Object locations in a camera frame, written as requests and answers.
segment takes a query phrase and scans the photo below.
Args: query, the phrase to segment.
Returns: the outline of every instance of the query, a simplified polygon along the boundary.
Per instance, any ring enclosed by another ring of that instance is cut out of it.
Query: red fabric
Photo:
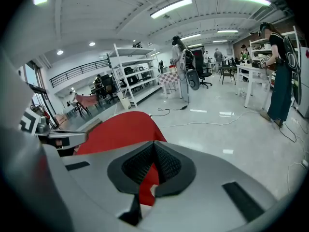
[[[97,153],[145,141],[166,142],[155,122],[143,112],[127,112],[112,117],[90,132],[88,141],[81,145],[77,155]],[[140,203],[153,205],[152,185],[159,185],[158,172],[153,164],[140,186]]]
[[[93,106],[98,103],[96,95],[90,95],[90,96],[76,95],[75,98],[83,107]]]

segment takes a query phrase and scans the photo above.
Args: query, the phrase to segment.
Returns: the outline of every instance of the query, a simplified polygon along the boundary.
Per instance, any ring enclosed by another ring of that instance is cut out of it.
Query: hair
[[[180,37],[178,35],[174,36],[173,38],[175,39],[175,43],[178,45],[178,48],[181,50],[181,52],[183,52],[184,49],[187,49],[187,47],[180,40]]]
[[[272,32],[274,32],[274,33],[277,33],[277,34],[279,34],[281,37],[283,37],[282,35],[281,35],[281,33],[275,28],[275,26],[274,25],[272,25],[271,23],[268,23],[268,27],[267,27],[270,31],[272,31]]]

